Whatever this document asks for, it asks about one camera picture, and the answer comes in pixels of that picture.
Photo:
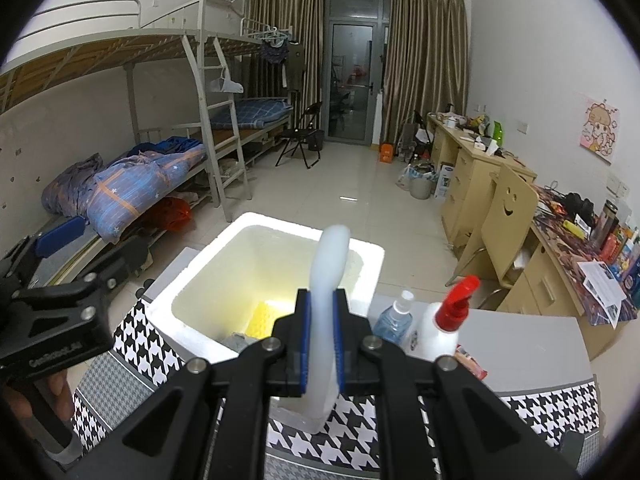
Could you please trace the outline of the person's left hand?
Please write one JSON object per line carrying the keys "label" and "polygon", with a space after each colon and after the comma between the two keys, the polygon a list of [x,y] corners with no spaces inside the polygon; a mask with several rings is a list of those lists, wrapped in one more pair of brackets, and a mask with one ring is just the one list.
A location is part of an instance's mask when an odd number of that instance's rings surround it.
{"label": "person's left hand", "polygon": [[[43,381],[38,391],[46,397],[47,401],[51,402],[53,411],[62,422],[70,421],[74,414],[74,402],[66,370],[49,376]],[[29,403],[23,393],[10,386],[2,386],[1,394],[3,400],[9,404],[13,415],[18,420],[26,420],[32,417],[32,404]]]}

